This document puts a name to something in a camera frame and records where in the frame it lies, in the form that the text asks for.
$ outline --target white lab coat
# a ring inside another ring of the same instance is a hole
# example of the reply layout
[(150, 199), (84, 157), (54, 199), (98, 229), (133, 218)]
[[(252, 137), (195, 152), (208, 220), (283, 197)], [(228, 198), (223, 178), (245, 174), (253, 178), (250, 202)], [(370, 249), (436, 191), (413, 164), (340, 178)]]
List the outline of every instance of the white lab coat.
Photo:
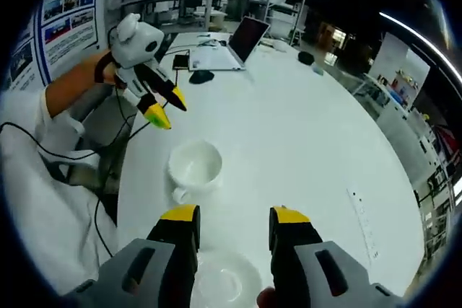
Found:
[[(39, 141), (53, 125), (44, 91), (4, 92), (0, 113), (1, 123), (16, 123)], [(7, 205), (38, 270), (58, 294), (97, 278), (109, 255), (95, 229), (95, 194), (54, 180), (35, 143), (20, 130), (5, 126), (0, 144)], [(109, 249), (116, 252), (116, 226), (102, 204), (97, 223)]]

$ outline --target display board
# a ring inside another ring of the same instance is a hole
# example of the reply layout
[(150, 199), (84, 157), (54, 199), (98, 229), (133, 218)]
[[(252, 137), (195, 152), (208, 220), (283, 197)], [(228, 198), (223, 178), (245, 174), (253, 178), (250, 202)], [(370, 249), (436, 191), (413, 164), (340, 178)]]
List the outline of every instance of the display board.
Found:
[(103, 8), (103, 0), (42, 0), (19, 37), (4, 89), (43, 88), (69, 70), (83, 51), (105, 47), (98, 5)]

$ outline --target white teacup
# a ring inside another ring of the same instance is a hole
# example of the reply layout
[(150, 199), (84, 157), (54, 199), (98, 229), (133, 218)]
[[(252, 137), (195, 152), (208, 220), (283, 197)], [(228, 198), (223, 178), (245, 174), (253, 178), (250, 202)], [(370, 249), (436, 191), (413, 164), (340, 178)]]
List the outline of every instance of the white teacup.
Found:
[(174, 148), (167, 168), (177, 185), (173, 199), (187, 203), (193, 195), (210, 193), (219, 187), (222, 156), (209, 142), (194, 141)]

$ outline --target laptop screen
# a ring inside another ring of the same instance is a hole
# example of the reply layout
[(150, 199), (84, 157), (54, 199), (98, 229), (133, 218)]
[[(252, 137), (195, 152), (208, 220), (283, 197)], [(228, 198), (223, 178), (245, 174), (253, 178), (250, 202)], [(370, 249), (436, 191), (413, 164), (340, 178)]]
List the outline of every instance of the laptop screen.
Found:
[(230, 47), (245, 62), (269, 28), (269, 24), (244, 17), (230, 40)]

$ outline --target round table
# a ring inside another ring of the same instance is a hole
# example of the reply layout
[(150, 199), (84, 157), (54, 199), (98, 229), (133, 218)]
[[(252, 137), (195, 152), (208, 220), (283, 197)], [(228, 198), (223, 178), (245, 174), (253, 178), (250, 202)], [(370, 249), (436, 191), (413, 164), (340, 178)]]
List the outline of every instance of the round table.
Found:
[[(198, 33), (180, 34), (171, 47), (200, 40)], [(173, 57), (161, 65), (171, 70)], [(404, 294), (424, 254), (423, 231), (408, 177), (385, 136), (348, 91), (301, 64), (295, 49), (261, 45), (246, 66), (215, 71), (201, 85), (180, 71), (188, 111), (167, 106), (171, 130), (148, 126), (130, 141), (118, 203), (120, 247), (145, 238), (175, 206), (166, 173), (170, 151), (205, 139), (221, 152), (223, 184), (211, 198), (192, 201), (201, 205), (201, 249), (243, 254), (263, 286), (272, 285), (269, 209), (285, 205), (363, 264), (371, 283)], [(133, 131), (145, 123), (138, 114)], [(368, 230), (347, 191), (362, 196)], [(365, 232), (378, 250), (374, 259)]]

